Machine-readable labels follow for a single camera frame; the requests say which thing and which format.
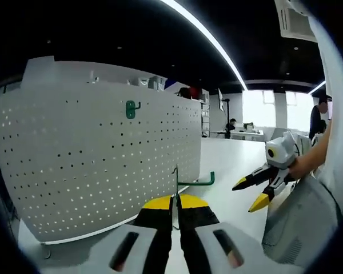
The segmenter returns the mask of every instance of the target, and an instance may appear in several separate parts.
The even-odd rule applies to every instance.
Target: bright window
[[[249,90],[242,93],[243,123],[259,127],[276,126],[276,107],[273,90]]]
[[[314,107],[313,97],[309,94],[286,91],[287,128],[310,131],[311,110]]]

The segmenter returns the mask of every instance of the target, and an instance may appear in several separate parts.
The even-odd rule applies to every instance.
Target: hand
[[[311,170],[303,156],[295,159],[293,164],[289,167],[290,175],[293,179],[298,180],[308,174]]]

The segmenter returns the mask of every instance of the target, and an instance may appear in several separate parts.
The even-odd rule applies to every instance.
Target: ceiling light
[[[243,89],[245,91],[248,90],[246,87],[246,84],[244,83],[244,80],[242,79],[237,67],[233,63],[233,61],[230,59],[224,48],[218,43],[218,41],[213,37],[213,35],[206,29],[204,25],[196,18],[194,17],[189,11],[187,11],[184,7],[182,7],[180,4],[178,4],[175,0],[160,0],[161,2],[165,3],[178,13],[180,13],[182,16],[184,16],[190,23],[192,23],[203,35],[210,41],[210,43],[217,49],[217,51],[221,54],[221,56],[226,60],[228,65],[231,67],[233,72],[235,73],[235,76],[238,78],[239,82],[241,83]]]
[[[311,92],[309,92],[309,94],[314,93],[315,91],[317,91],[319,88],[321,88],[323,85],[325,85],[325,81],[322,81],[320,84],[318,84],[318,86],[316,88],[314,88]]]

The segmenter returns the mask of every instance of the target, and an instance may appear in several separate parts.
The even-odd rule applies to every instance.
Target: white plastic panel
[[[126,101],[141,108],[127,119]],[[200,171],[201,106],[124,84],[41,85],[0,97],[0,166],[20,217],[42,242],[137,214]]]

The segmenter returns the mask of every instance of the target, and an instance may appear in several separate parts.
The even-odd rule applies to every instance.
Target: ceiling
[[[324,79],[316,43],[280,36],[274,0],[178,0],[215,36],[248,84],[275,88]],[[22,75],[29,58],[91,61],[132,67],[216,92],[240,92],[237,78],[210,42],[158,0],[53,2],[5,6],[0,19],[0,81]],[[308,92],[312,87],[285,86]]]

